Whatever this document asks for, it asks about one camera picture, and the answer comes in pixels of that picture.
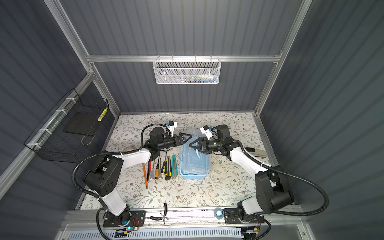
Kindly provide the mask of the brown tape roll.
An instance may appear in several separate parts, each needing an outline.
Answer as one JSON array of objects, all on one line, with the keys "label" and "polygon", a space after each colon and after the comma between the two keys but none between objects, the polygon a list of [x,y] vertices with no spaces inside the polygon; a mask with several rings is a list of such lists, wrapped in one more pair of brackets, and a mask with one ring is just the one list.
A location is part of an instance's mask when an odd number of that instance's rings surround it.
[{"label": "brown tape roll", "polygon": [[136,147],[126,147],[124,149],[124,152],[129,152],[129,151],[133,151],[133,150],[136,150],[137,148]]}]

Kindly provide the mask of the black handled pliers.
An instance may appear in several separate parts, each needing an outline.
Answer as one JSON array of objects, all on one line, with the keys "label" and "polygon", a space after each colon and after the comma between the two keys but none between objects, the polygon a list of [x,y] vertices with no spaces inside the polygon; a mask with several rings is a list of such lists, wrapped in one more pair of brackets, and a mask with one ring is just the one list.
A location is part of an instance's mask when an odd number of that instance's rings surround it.
[{"label": "black handled pliers", "polygon": [[164,212],[160,213],[161,216],[160,217],[150,216],[150,219],[153,220],[153,221],[162,221],[163,225],[165,225],[166,224],[166,220],[168,220],[167,213],[168,213],[168,205],[167,205],[167,203],[164,203]]}]

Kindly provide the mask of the beige black stapler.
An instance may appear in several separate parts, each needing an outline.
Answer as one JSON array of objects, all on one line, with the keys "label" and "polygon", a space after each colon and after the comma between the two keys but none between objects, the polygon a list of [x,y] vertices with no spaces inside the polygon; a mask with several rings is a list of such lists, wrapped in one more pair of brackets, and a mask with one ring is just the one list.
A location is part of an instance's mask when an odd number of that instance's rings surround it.
[{"label": "beige black stapler", "polygon": [[246,153],[248,155],[251,155],[255,158],[266,158],[267,157],[267,152],[264,150],[260,149],[255,149],[255,148],[245,148]]}]

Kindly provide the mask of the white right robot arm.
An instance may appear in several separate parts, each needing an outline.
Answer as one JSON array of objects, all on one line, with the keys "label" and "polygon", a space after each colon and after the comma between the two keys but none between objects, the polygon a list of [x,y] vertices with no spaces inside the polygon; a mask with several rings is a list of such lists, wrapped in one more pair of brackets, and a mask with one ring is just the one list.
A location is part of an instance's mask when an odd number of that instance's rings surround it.
[{"label": "white right robot arm", "polygon": [[[279,214],[295,217],[309,217],[324,212],[330,200],[327,193],[317,184],[287,173],[281,166],[271,166],[253,156],[241,141],[231,136],[227,125],[201,129],[204,136],[189,144],[190,148],[205,155],[220,153],[230,161],[242,167],[255,178],[256,195],[240,202],[240,216],[252,214]],[[295,201],[288,178],[299,180],[314,189],[323,197],[322,205],[308,212],[287,212],[282,209]]]}]

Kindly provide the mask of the yellow marker in basket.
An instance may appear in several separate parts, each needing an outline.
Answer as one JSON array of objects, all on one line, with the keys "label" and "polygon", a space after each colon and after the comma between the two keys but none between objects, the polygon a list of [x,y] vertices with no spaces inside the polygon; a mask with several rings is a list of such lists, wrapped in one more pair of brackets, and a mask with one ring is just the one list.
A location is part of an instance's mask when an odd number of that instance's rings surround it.
[{"label": "yellow marker in basket", "polygon": [[99,115],[97,121],[98,121],[98,122],[101,122],[101,121],[103,120],[104,116],[107,114],[107,112],[108,112],[108,107],[106,107],[106,108],[101,112],[101,114]]}]

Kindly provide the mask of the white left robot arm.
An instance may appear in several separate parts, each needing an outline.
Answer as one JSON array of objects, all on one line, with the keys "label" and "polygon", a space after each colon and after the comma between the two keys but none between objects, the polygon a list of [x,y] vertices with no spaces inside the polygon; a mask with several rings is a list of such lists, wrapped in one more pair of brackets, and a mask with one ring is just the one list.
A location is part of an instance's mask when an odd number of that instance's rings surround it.
[{"label": "white left robot arm", "polygon": [[[129,206],[117,190],[121,172],[152,162],[162,150],[182,146],[191,138],[192,135],[187,133],[173,134],[166,124],[150,124],[141,131],[141,143],[137,149],[125,152],[103,151],[78,163],[72,172],[72,183],[81,192],[96,198],[103,210],[109,213],[119,226],[125,227],[133,222],[133,217]],[[95,159],[95,162],[84,178],[88,186],[88,189],[85,189],[78,183],[76,176],[81,165],[92,159]]]}]

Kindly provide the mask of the teal utility knife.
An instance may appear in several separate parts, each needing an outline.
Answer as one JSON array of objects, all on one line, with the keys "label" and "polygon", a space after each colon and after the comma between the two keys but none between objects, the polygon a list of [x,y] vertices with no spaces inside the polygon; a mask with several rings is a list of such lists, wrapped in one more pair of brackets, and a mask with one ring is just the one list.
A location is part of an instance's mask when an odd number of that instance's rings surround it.
[{"label": "teal utility knife", "polygon": [[178,176],[178,165],[177,165],[177,158],[175,155],[172,155],[172,179],[175,179]]}]

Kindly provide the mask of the blue tape roll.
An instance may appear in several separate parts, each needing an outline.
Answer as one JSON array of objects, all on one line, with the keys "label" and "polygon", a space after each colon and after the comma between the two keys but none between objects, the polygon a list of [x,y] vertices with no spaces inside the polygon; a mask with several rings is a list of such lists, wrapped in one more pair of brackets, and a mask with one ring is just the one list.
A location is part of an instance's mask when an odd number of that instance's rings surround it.
[{"label": "blue tape roll", "polygon": [[214,209],[214,216],[218,219],[221,220],[224,217],[223,209],[221,208],[215,208]]}]

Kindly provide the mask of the yellow black utility knife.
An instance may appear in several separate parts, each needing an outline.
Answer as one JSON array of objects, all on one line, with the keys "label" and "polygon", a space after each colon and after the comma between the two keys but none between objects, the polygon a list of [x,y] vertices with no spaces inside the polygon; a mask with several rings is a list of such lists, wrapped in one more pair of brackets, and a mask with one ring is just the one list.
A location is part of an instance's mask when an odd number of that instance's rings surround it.
[{"label": "yellow black utility knife", "polygon": [[166,181],[172,178],[172,158],[170,156],[167,156],[163,162],[162,176],[164,176]]}]

